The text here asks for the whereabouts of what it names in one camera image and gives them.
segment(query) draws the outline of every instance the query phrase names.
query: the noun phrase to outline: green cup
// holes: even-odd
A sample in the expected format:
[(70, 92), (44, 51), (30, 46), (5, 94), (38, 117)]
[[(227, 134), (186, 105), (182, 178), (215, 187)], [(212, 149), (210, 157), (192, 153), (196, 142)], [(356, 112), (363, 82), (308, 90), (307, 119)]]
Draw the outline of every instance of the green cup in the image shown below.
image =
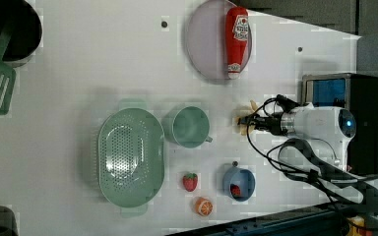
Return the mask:
[(210, 121), (205, 112), (195, 106), (171, 110), (163, 119), (166, 138), (185, 148), (195, 148), (204, 142), (211, 142), (209, 137)]

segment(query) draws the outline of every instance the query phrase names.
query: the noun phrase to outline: white table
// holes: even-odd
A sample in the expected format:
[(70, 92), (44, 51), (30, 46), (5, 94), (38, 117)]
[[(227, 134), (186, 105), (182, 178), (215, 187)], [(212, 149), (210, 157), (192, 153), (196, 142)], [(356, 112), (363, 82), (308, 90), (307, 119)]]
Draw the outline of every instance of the white table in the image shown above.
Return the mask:
[[(249, 12), (254, 45), (247, 70), (238, 81), (208, 81), (183, 44), (184, 24), (201, 2), (31, 0), (43, 15), (43, 47), (17, 69), (12, 110), (0, 117), (0, 205), (16, 213), (22, 236), (161, 235), (327, 201), (274, 170), (231, 120), (250, 99), (297, 98), (303, 74), (354, 72), (358, 37)], [(214, 138), (196, 149), (166, 144), (163, 185), (135, 218), (121, 217), (95, 174), (100, 124), (126, 97), (149, 101), (159, 119), (175, 104), (198, 102)], [(253, 137), (261, 149), (283, 140)], [(233, 160), (256, 176), (256, 192), (243, 204), (222, 193)], [(200, 176), (193, 193), (180, 185), (184, 171)], [(208, 217), (191, 208), (200, 196), (214, 203)]]

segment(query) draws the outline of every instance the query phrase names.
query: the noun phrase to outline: toy fruit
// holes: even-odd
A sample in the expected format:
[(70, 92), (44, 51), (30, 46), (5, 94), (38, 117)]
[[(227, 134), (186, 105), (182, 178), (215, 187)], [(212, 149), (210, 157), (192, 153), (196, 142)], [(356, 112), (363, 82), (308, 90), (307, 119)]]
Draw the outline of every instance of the toy fruit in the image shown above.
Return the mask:
[(240, 190), (240, 187), (238, 187), (238, 185), (231, 184), (231, 186), (229, 187), (229, 190), (231, 191), (231, 194), (234, 198), (241, 197), (241, 190)]
[(183, 186), (188, 192), (192, 192), (196, 189), (198, 184), (198, 176), (194, 173), (183, 176)]
[(213, 211), (213, 204), (207, 199), (199, 198), (195, 203), (195, 210), (202, 216), (208, 216)]

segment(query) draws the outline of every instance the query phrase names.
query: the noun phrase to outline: strawberry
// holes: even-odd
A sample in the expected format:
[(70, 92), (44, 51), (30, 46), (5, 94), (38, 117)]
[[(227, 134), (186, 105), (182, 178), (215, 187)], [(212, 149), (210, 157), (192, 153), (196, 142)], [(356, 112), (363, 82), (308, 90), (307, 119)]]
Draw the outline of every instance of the strawberry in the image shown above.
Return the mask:
[(198, 184), (198, 176), (194, 173), (183, 176), (183, 186), (188, 192), (192, 192), (196, 189)]
[(238, 185), (231, 184), (229, 190), (231, 191), (231, 194), (235, 199), (241, 197), (241, 190), (240, 187), (238, 187)]

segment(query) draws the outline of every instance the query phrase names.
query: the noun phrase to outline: black container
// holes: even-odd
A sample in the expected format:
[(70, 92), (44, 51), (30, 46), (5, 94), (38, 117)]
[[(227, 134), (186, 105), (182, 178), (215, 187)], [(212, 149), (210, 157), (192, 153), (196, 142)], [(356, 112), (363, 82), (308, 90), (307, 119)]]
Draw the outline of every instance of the black container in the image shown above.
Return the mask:
[(27, 63), (38, 48), (42, 37), (37, 12), (24, 0), (0, 0), (0, 34), (5, 22), (15, 14), (16, 28), (3, 57), (8, 65), (17, 67)]

